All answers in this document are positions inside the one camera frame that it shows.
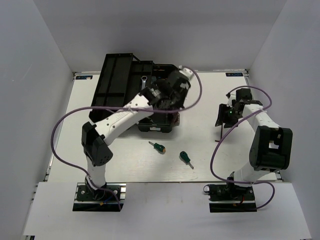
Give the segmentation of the large silver ratchet wrench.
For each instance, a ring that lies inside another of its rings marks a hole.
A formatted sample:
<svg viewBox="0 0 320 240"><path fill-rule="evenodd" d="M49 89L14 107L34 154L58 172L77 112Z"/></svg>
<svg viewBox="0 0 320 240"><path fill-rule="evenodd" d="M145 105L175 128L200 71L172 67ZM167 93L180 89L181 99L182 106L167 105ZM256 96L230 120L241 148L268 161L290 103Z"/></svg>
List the large silver ratchet wrench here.
<svg viewBox="0 0 320 240"><path fill-rule="evenodd" d="M141 80L141 90L143 90L146 87L148 77L146 75L143 75L140 80Z"/></svg>

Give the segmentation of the black plastic toolbox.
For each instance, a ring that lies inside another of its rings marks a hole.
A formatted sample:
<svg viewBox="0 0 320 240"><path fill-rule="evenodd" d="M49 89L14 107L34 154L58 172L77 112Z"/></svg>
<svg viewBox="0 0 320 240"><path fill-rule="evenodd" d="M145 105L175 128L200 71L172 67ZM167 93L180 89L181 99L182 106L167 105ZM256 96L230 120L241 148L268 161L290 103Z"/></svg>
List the black plastic toolbox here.
<svg viewBox="0 0 320 240"><path fill-rule="evenodd" d="M124 107L141 91L141 77L147 76L146 86L155 80L167 80L170 73L178 70L173 64L139 60L133 53L107 53L104 58L97 86L92 98L92 107ZM99 122L109 117L108 110L92 109L89 119ZM159 131L170 133L176 113L154 113L137 124L141 132Z"/></svg>

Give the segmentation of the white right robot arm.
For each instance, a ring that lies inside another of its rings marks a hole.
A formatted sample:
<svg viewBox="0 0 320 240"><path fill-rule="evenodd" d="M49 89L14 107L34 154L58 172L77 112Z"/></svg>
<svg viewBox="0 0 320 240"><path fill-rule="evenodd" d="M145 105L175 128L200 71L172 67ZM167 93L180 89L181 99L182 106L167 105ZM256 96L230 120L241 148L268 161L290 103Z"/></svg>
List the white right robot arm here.
<svg viewBox="0 0 320 240"><path fill-rule="evenodd" d="M224 180L230 183L225 187L226 195L233 200L243 195L245 187L256 184L269 173L286 170L290 164L293 131L271 119L267 110L272 102L263 105L255 100L252 89L253 86L242 85L230 90L226 94L228 102L219 105L215 122L216 127L228 130L221 133L217 147L243 122L248 122L254 131L248 161Z"/></svg>

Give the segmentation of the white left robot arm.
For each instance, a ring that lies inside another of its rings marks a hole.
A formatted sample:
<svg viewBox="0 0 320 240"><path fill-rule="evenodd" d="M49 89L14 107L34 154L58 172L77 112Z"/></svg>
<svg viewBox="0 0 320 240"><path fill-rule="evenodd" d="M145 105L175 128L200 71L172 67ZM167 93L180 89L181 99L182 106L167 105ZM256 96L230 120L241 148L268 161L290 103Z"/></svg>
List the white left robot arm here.
<svg viewBox="0 0 320 240"><path fill-rule="evenodd" d="M185 98L195 74L186 67L170 73L166 80L156 80L143 88L121 110L105 119L82 126L81 144L87 159L88 193L99 200L106 193L106 164L113 153L109 146L113 141L139 121L148 118L154 110L178 110L183 108Z"/></svg>

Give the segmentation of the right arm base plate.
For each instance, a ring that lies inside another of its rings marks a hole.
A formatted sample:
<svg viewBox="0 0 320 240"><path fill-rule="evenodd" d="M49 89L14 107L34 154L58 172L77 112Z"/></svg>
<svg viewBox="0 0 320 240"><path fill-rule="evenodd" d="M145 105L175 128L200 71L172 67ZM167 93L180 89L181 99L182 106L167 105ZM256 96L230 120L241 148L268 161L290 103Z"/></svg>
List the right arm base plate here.
<svg viewBox="0 0 320 240"><path fill-rule="evenodd" d="M256 212L257 205L252 186L241 187L234 183L207 184L204 194L209 196L210 213Z"/></svg>

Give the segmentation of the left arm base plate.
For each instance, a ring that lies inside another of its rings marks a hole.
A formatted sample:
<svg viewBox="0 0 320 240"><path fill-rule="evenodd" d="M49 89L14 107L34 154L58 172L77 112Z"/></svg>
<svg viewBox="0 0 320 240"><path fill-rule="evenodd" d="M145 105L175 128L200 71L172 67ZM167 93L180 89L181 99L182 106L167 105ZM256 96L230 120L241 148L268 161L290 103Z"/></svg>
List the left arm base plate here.
<svg viewBox="0 0 320 240"><path fill-rule="evenodd" d="M78 183L73 201L73 212L120 212L125 202L126 184L112 183L106 184L104 187L109 191L100 189L93 190L85 184Z"/></svg>

